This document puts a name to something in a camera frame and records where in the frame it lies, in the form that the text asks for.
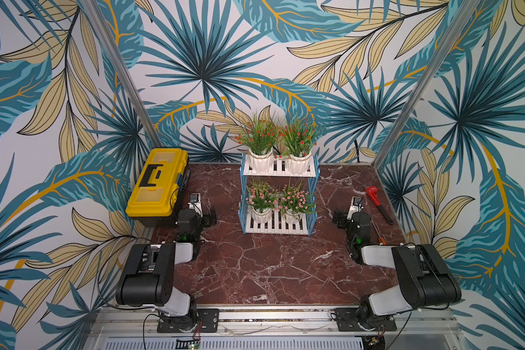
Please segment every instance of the wall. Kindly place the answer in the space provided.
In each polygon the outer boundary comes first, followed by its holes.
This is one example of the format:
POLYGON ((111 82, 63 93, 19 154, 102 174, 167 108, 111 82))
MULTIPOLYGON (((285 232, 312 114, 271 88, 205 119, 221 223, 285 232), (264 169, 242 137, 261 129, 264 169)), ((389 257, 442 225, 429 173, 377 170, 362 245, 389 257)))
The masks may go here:
MULTIPOLYGON (((100 4, 141 27, 134 2, 100 4)), ((0 349, 83 345, 98 268, 108 297, 143 233, 124 209, 148 152, 78 3, 0 2, 0 349)))
MULTIPOLYGON (((488 1, 481 2, 474 20, 488 1)), ((472 349, 525 349, 525 1, 497 2, 465 60, 451 56, 381 168, 399 221, 463 290, 472 349)))
POLYGON ((162 142, 238 161, 233 137, 253 118, 304 118, 321 130, 321 161, 354 161, 355 140, 371 161, 461 1, 370 3, 150 0, 130 73, 162 142))

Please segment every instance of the cable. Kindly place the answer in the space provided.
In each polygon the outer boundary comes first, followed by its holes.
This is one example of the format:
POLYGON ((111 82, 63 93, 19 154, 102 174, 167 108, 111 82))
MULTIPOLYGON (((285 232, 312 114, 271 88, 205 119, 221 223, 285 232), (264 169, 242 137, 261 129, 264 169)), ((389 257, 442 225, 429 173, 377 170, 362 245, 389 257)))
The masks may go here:
POLYGON ((397 340, 397 338, 399 338, 399 335, 401 335, 401 332, 403 331, 403 329, 406 327, 406 324, 408 323, 408 320, 410 320, 410 317, 412 316, 412 312, 410 312, 408 314, 408 318, 406 319, 406 322, 404 323, 404 325, 402 326, 401 330, 399 330, 399 334, 397 334, 397 336, 395 337, 395 339, 393 339, 393 341, 391 342, 391 344, 389 344, 389 346, 387 346, 385 348, 385 350, 389 350, 389 348, 395 343, 395 340, 397 340))
POLYGON ((144 333, 146 333, 146 320, 150 316, 155 316, 157 318, 161 318, 159 315, 156 315, 156 314, 147 314, 146 318, 144 318, 144 322, 142 322, 142 342, 144 343, 144 350, 148 350, 146 348, 146 335, 144 333))

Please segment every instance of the plant stand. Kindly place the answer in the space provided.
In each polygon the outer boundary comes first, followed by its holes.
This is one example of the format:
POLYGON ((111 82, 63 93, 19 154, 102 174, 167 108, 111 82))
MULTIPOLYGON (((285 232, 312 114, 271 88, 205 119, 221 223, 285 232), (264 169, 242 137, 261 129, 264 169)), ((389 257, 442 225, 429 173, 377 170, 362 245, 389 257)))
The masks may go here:
MULTIPOLYGON (((294 175, 286 170, 285 162, 281 159, 274 160, 273 167, 266 172, 254 172, 249 166, 249 160, 245 155, 241 160, 240 177, 241 177, 241 201, 239 202, 239 221, 244 234, 300 234, 311 235, 317 221, 317 213, 302 214, 299 224, 290 225, 282 221, 279 211, 273 212, 272 219, 265 223, 255 223, 249 210, 247 210, 247 197, 249 189, 247 188, 248 176, 288 176, 293 178, 307 178, 307 190, 310 193, 315 192, 317 179, 319 178, 319 161, 316 156, 311 156, 311 162, 306 173, 294 175)), ((315 196, 311 196, 310 203, 315 203, 315 196)))

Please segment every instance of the white plant shelf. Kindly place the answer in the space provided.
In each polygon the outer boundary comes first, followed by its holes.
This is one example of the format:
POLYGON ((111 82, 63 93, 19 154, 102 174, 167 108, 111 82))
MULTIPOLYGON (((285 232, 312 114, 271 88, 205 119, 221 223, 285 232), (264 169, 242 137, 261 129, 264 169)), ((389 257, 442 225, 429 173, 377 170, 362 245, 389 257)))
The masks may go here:
POLYGON ((311 156, 309 162, 309 169, 307 172, 301 175, 292 174, 286 170, 286 162, 282 159, 274 160, 272 169, 265 172, 255 172, 251 169, 251 157, 245 157, 245 166, 243 169, 243 175, 246 176, 291 176, 293 178, 314 178, 315 177, 315 160, 314 156, 311 156))
POLYGON ((281 220, 281 214, 279 211, 273 211, 272 219, 266 223, 256 223, 251 218, 251 211, 247 211, 247 229, 248 234, 300 234, 302 236, 308 236, 307 230, 307 217, 305 214, 301 215, 300 224, 290 225, 281 220))

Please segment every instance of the red marble surface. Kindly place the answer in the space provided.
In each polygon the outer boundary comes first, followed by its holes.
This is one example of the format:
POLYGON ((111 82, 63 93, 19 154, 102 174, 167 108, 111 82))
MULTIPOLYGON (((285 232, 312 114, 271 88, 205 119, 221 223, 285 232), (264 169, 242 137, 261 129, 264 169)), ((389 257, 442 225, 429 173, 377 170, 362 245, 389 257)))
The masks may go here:
MULTIPOLYGON (((345 231, 331 223, 335 209, 348 211, 350 198, 364 196, 372 185, 394 217, 371 166, 321 166, 315 193, 319 216, 311 236, 243 234, 237 216, 239 166, 190 167, 189 193, 201 193, 203 210, 214 206, 218 213, 217 226, 202 233, 196 261, 175 266, 175 286, 199 304, 357 304, 360 297, 397 284, 394 270, 353 262, 345 231)), ((401 230, 389 226, 367 198, 364 212, 388 244, 404 241, 401 230)), ((173 229, 154 233, 158 241, 174 237, 173 229)), ((375 230, 372 241, 377 242, 375 230)))

